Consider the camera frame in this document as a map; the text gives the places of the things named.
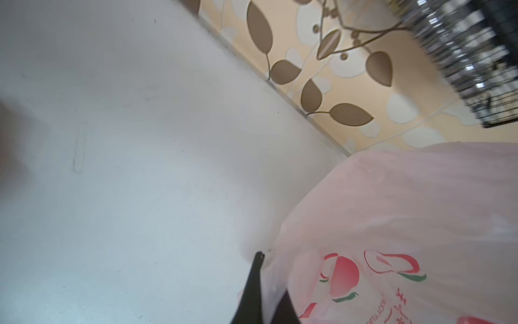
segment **floor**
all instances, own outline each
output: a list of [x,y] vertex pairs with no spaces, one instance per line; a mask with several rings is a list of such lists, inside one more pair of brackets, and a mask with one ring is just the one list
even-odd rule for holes
[[0,44],[2,324],[228,323],[344,159],[175,1],[1,0]]

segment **plastic bag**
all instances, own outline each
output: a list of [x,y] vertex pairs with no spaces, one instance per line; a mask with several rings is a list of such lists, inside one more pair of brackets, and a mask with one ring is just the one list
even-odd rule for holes
[[261,271],[269,323],[518,323],[518,145],[360,152],[283,223]]

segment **metal wire basket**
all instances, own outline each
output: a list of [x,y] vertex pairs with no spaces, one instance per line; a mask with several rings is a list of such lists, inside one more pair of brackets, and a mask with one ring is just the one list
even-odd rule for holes
[[391,0],[485,128],[518,120],[515,0]]

